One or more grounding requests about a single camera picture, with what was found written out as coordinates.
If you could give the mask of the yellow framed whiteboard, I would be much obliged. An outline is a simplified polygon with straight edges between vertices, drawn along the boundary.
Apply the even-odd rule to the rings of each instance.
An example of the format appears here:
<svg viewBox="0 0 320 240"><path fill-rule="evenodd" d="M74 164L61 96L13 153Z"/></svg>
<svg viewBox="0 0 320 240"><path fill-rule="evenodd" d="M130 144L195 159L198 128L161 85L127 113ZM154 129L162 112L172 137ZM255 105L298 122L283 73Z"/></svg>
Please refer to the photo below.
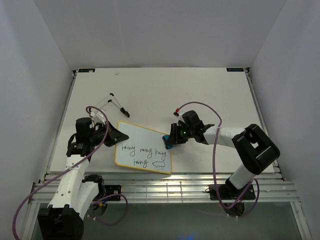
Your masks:
<svg viewBox="0 0 320 240"><path fill-rule="evenodd" d="M173 172L172 154L163 142L164 132L125 121L117 123L117 130L128 136L115 145L117 166L167 175Z"/></svg>

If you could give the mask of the blue whiteboard eraser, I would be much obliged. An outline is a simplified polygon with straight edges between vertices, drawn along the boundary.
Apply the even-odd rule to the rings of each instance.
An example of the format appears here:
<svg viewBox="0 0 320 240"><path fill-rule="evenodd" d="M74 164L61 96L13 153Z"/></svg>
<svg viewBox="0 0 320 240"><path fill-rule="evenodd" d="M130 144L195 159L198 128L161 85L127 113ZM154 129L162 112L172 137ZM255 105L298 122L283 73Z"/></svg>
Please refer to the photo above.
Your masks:
<svg viewBox="0 0 320 240"><path fill-rule="evenodd" d="M169 137L170 136L167 135L167 134L162 137L162 140L163 140L163 143L164 143L164 147L167 150L170 150L170 149L172 149L174 147L172 144L169 144L169 142L168 142Z"/></svg>

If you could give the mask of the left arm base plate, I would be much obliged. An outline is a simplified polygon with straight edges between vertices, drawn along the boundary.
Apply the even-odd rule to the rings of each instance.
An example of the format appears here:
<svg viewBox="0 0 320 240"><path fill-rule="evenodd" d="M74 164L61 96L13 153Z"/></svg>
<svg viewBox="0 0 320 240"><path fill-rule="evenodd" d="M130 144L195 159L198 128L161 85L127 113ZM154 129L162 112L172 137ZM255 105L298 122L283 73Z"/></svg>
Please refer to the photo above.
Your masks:
<svg viewBox="0 0 320 240"><path fill-rule="evenodd" d="M119 194L122 193L121 185L104 185L105 194L104 196L108 196L108 198L104 199L104 202L107 201L120 201L121 197Z"/></svg>

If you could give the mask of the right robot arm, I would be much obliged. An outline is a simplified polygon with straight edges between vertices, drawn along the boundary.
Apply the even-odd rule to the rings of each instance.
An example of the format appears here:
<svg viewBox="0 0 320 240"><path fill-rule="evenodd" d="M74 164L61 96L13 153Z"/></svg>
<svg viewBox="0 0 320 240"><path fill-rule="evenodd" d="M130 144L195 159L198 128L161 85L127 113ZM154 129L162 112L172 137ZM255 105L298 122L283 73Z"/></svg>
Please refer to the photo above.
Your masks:
<svg viewBox="0 0 320 240"><path fill-rule="evenodd" d="M194 110L175 112L174 115L178 122L172 123L169 135L162 137L166 149L194 139L200 144L217 144L237 151L242 164L224 184L213 187L222 200L237 199L246 185L281 155L279 148L257 124L245 128L217 127L204 124Z"/></svg>

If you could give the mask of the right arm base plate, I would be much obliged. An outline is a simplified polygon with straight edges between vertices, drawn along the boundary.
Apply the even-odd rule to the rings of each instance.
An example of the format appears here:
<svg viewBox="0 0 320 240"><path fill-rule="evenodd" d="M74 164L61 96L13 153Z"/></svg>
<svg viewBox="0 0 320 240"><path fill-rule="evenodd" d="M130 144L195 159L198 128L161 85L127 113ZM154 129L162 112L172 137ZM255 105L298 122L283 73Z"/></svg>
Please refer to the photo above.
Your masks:
<svg viewBox="0 0 320 240"><path fill-rule="evenodd" d="M241 189L236 189L236 188L233 189L228 187L226 184L218 184L217 189L219 191L221 200L236 200L245 188L243 187ZM209 198L211 200L218 200L218 195L217 195L216 187L214 184L210 184L208 188L205 190L205 193L209 194ZM253 185L251 184L240 200L255 200L255 199L256 199L256 194L255 194Z"/></svg>

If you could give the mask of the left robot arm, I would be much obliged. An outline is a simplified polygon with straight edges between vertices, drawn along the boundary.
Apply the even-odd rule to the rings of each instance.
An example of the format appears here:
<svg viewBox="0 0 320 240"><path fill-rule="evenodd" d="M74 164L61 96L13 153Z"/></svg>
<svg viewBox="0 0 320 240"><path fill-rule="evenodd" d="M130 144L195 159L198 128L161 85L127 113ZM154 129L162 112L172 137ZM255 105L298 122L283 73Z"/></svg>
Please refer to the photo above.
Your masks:
<svg viewBox="0 0 320 240"><path fill-rule="evenodd" d="M93 123L82 117L75 122L76 132L70 137L66 152L66 173L46 208L37 215L45 240L80 240L84 234L84 217L93 201L106 195L101 175L85 175L91 152L101 144L112 147L129 139L109 122Z"/></svg>

